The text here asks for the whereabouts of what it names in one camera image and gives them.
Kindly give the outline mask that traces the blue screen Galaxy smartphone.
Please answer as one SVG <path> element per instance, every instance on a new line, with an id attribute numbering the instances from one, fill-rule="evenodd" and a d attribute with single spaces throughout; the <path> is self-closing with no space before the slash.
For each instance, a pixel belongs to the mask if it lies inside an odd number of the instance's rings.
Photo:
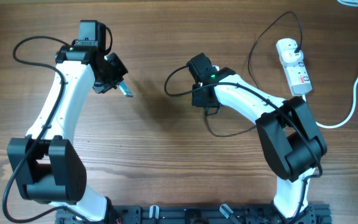
<path id="1" fill-rule="evenodd" d="M 133 93 L 131 92 L 131 90 L 129 89 L 129 87 L 125 84 L 124 81 L 121 81 L 118 84 L 118 87 L 122 91 L 122 93 L 123 93 L 123 95 L 125 97 L 132 98 L 134 96 Z"/>

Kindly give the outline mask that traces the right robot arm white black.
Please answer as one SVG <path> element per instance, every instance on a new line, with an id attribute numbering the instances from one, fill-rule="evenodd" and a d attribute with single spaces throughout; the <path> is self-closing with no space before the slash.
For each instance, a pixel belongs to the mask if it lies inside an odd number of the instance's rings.
<path id="1" fill-rule="evenodd" d="M 200 53 L 186 67 L 194 78 L 192 104 L 204 108 L 228 106 L 256 126 L 265 160 L 277 175 L 273 204 L 288 222 L 295 223 L 308 206 L 311 179 L 321 177 L 321 158 L 327 145 L 306 102 L 286 100 L 245 82 L 234 70 L 212 65 Z"/>

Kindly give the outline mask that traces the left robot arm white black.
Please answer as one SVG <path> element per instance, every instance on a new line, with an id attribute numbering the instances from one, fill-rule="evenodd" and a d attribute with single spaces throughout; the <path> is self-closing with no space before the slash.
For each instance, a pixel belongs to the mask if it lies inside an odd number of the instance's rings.
<path id="1" fill-rule="evenodd" d="M 112 52 L 112 33 L 102 22 L 82 20 L 79 36 L 63 42 L 52 67 L 55 78 L 34 124 L 23 138 L 7 146 L 12 167 L 8 187 L 17 185 L 21 197 L 49 204 L 80 223 L 120 223 L 122 218 L 108 197 L 86 183 L 87 173 L 73 147 L 79 115 L 90 91 L 103 94 L 120 89 L 127 68 Z"/>

